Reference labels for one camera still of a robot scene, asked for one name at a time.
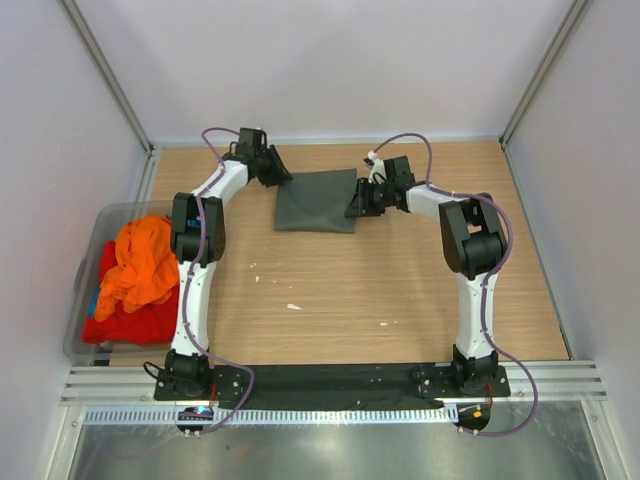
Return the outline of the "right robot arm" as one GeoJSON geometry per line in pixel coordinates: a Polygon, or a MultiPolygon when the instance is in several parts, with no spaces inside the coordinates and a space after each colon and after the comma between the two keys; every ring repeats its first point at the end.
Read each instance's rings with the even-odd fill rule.
{"type": "Polygon", "coordinates": [[[364,163],[369,174],[356,181],[345,216],[380,216],[395,207],[439,222],[444,260],[458,285],[459,326],[450,381],[464,396],[483,391],[499,366],[493,299],[497,272],[510,253],[501,210],[488,194],[449,192],[417,182],[405,156],[382,160],[371,151],[364,163]]]}

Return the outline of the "grey t shirt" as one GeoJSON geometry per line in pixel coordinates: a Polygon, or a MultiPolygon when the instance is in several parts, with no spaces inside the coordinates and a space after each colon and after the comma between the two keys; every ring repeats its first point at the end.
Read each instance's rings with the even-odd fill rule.
{"type": "Polygon", "coordinates": [[[292,173],[292,179],[278,187],[273,229],[353,234],[355,220],[345,211],[357,179],[356,169],[292,173]]]}

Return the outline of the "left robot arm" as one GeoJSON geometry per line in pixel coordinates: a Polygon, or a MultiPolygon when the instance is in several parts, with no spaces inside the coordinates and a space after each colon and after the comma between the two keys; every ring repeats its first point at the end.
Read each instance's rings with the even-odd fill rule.
{"type": "Polygon", "coordinates": [[[205,142],[218,165],[202,185],[176,194],[171,212],[170,247],[178,261],[179,300],[164,382],[176,383],[192,400],[204,398],[212,387],[208,304],[213,275],[226,248],[225,206],[253,179],[269,188],[292,178],[265,131],[210,127],[201,137],[207,139],[212,132],[230,133],[235,139],[225,154],[205,142]]]}

